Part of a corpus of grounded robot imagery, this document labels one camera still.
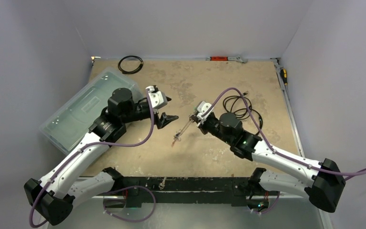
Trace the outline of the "silver key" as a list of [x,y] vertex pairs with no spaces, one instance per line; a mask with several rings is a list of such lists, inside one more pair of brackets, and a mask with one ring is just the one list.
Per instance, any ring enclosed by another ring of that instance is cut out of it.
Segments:
[[167,177],[164,177],[162,179],[162,181],[159,183],[158,187],[159,187],[159,190],[163,190],[165,188],[165,182],[167,180]]

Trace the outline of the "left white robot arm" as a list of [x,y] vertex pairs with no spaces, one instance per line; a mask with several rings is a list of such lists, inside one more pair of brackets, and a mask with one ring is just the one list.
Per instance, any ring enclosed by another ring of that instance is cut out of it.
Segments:
[[123,182],[112,168],[105,169],[81,183],[77,182],[77,178],[108,149],[113,146],[123,147],[119,139],[126,133],[128,123],[150,120],[147,136],[132,144],[132,147],[138,147],[150,139],[154,128],[162,129],[175,121],[177,116],[159,113],[170,100],[155,85],[148,86],[144,98],[139,101],[134,101],[128,88],[114,90],[106,107],[93,121],[78,145],[49,173],[40,179],[31,178],[25,183],[24,190],[31,205],[30,227],[40,227],[33,221],[35,212],[43,217],[43,223],[58,225],[84,200],[101,193],[121,193]]

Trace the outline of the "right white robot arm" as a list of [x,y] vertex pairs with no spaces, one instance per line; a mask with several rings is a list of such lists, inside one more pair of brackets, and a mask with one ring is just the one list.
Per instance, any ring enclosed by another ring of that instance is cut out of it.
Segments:
[[224,113],[220,118],[209,113],[206,119],[193,114],[189,119],[204,135],[211,134],[228,144],[237,157],[263,163],[282,172],[276,175],[264,168],[255,169],[248,182],[252,193],[290,193],[307,198],[320,210],[335,212],[346,186],[335,161],[328,158],[322,162],[312,160],[269,145],[260,136],[244,130],[242,122],[232,113]]

